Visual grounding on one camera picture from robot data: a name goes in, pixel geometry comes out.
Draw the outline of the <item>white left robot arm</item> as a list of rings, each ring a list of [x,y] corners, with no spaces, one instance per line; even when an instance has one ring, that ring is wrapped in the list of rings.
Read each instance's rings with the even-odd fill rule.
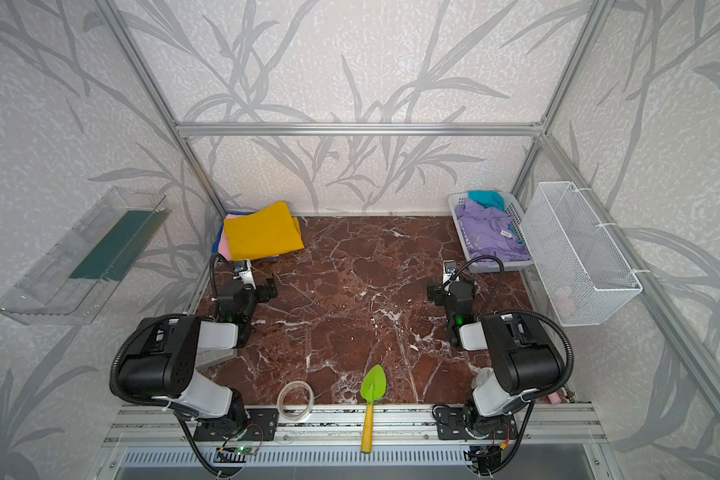
[[[143,319],[115,354],[111,393],[134,405],[170,409],[182,420],[222,420],[234,429],[247,425],[241,394],[200,374],[197,354],[244,347],[257,306],[277,296],[273,277],[261,285],[235,278],[215,297],[216,317],[174,313]]]

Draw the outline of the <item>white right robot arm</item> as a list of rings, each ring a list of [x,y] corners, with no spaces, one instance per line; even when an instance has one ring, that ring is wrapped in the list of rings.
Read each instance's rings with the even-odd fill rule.
[[[427,286],[427,300],[445,311],[450,344],[490,356],[463,407],[464,425],[472,431],[557,392],[574,367],[571,342],[550,318],[531,310],[476,314],[474,297],[471,281]]]

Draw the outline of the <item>yellow printed t-shirt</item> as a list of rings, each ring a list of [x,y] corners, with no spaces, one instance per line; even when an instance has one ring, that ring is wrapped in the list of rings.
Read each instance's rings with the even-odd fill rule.
[[[249,215],[224,220],[228,259],[258,260],[305,248],[299,221],[288,204],[276,202]]]

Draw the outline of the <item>grey plastic laundry basket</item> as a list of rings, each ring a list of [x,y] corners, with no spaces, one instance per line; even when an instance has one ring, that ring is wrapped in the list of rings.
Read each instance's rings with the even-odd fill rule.
[[[519,203],[517,202],[517,200],[515,199],[515,197],[512,194],[510,194],[508,192],[501,192],[501,191],[496,191],[496,192],[500,193],[501,196],[504,198],[504,201],[505,201],[505,211],[504,212],[506,212],[507,214],[510,214],[513,217],[513,221],[512,221],[513,232],[516,234],[516,236],[518,237],[520,242],[524,243],[525,246],[527,247],[525,239],[524,239],[523,234],[520,229],[520,224],[522,223],[522,220],[524,217],[522,208],[520,207]],[[458,222],[456,219],[456,214],[455,214],[456,206],[463,204],[464,200],[467,198],[468,198],[468,192],[454,193],[448,197],[448,204],[449,204],[452,218],[454,220],[454,224],[457,229],[457,234],[458,234],[461,246],[462,246],[463,253],[465,255],[465,259],[467,261],[471,261],[473,258],[470,257],[470,255],[467,251],[467,247],[465,245],[465,240],[462,235],[462,231],[458,225]],[[530,259],[529,261],[511,262],[511,263],[508,263],[507,265],[504,265],[504,264],[503,265],[504,265],[504,269],[506,271],[512,272],[512,271],[523,270],[523,269],[531,266],[532,264],[533,264],[533,260]]]

